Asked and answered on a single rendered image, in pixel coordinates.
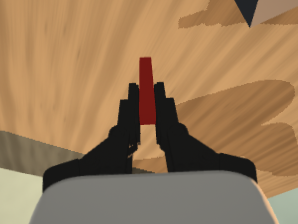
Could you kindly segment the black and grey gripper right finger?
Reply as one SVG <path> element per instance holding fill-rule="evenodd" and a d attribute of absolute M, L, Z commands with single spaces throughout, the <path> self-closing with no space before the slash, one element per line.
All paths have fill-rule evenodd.
<path fill-rule="evenodd" d="M 154 84 L 156 142 L 165 152 L 168 172 L 231 171 L 246 175 L 257 184 L 254 163 L 246 158 L 216 153 L 179 123 L 174 98 L 166 98 L 164 82 Z"/>

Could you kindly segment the red peg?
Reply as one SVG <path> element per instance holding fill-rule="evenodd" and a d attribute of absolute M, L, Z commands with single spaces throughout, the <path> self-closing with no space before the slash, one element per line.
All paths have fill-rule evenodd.
<path fill-rule="evenodd" d="M 156 108 L 151 57 L 139 58 L 140 125 L 156 124 Z"/>

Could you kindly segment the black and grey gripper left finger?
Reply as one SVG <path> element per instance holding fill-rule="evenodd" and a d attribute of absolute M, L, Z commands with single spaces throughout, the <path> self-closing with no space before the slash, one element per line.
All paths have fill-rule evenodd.
<path fill-rule="evenodd" d="M 141 145 L 139 85 L 129 83 L 128 99 L 120 100 L 117 125 L 110 129 L 108 137 L 81 159 L 48 168 L 43 174 L 42 194 L 52 184 L 67 178 L 132 174 L 133 154 L 138 145 Z"/>

